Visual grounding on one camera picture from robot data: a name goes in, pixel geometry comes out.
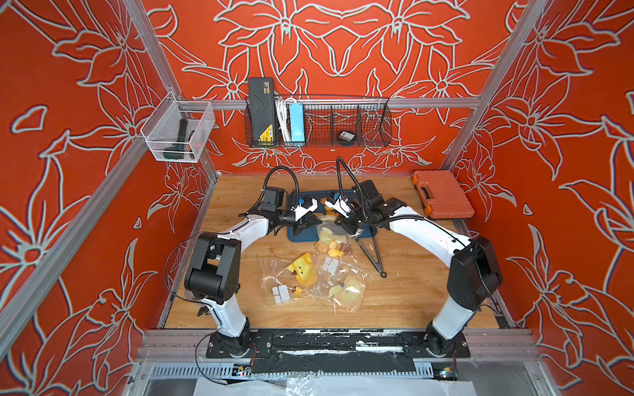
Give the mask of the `dark blue tray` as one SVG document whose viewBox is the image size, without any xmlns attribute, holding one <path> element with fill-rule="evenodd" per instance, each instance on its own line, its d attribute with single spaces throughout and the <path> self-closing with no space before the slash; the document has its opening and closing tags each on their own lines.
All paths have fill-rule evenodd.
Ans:
<svg viewBox="0 0 634 396">
<path fill-rule="evenodd" d="M 321 202 L 323 199 L 326 199 L 330 196 L 332 191 L 302 191 L 300 194 L 300 201 L 306 200 L 309 197 L 313 197 L 318 201 L 318 208 L 314 212 L 314 214 L 318 218 L 322 218 L 326 216 L 326 207 Z M 291 242 L 294 243 L 308 243 L 308 242 L 318 242 L 320 240 L 320 231 L 323 229 L 329 229 L 333 235 L 343 236 L 345 238 L 353 237 L 352 234 L 347 233 L 341 226 L 336 225 L 333 220 L 325 219 L 322 224 L 318 224 L 317 226 L 313 226 L 311 228 L 304 229 L 300 232 L 300 234 L 293 234 L 292 229 L 287 230 L 287 236 Z M 370 239 L 376 235 L 376 229 L 371 229 L 366 224 L 361 224 L 358 228 L 358 234 L 356 237 L 359 239 Z"/>
</svg>

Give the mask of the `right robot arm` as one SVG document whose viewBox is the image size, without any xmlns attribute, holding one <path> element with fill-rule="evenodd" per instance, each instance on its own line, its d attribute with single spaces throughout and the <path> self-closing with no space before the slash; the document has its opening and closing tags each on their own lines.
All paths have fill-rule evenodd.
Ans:
<svg viewBox="0 0 634 396">
<path fill-rule="evenodd" d="M 340 157 L 335 166 L 338 192 L 328 198 L 327 206 L 338 213 L 337 221 L 346 231 L 352 233 L 360 224 L 387 229 L 431 252 L 449 269 L 447 300 L 428 324 L 422 342 L 431 356 L 447 356 L 477 310 L 502 285 L 492 242 L 452 232 L 400 199 L 384 199 L 372 181 L 358 181 Z"/>
</svg>

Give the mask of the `black metal tongs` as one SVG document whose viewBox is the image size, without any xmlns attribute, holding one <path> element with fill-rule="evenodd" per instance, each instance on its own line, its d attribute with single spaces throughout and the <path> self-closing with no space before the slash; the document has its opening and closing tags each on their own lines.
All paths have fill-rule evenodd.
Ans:
<svg viewBox="0 0 634 396">
<path fill-rule="evenodd" d="M 361 251 L 366 256 L 366 258 L 369 260 L 369 262 L 371 262 L 371 265 L 373 265 L 373 267 L 379 273 L 381 278 L 386 278 L 387 277 L 387 273 L 386 273 L 385 268 L 383 266 L 381 252 L 380 252 L 380 249 L 379 249 L 379 246 L 378 246 L 378 242 L 377 242 L 376 236 L 373 236 L 371 238 L 371 240 L 372 240 L 373 252 L 374 253 L 370 252 L 370 250 L 363 244 L 363 241 L 361 241 L 361 239 L 357 239 L 356 242 L 357 242 L 358 246 L 360 247 Z"/>
</svg>

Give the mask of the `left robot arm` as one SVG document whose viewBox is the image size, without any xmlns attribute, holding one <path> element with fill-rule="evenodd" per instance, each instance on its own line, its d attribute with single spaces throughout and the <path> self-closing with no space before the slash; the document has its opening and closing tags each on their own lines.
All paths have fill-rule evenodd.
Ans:
<svg viewBox="0 0 634 396">
<path fill-rule="evenodd" d="M 214 318 L 221 346 L 231 356 L 244 356 L 251 348 L 250 323 L 235 296 L 242 252 L 282 228 L 297 235 L 317 226 L 318 207 L 317 199 L 300 197 L 299 181 L 289 167 L 276 166 L 264 179 L 257 201 L 240 216 L 242 221 L 223 232 L 196 236 L 183 285 Z"/>
</svg>

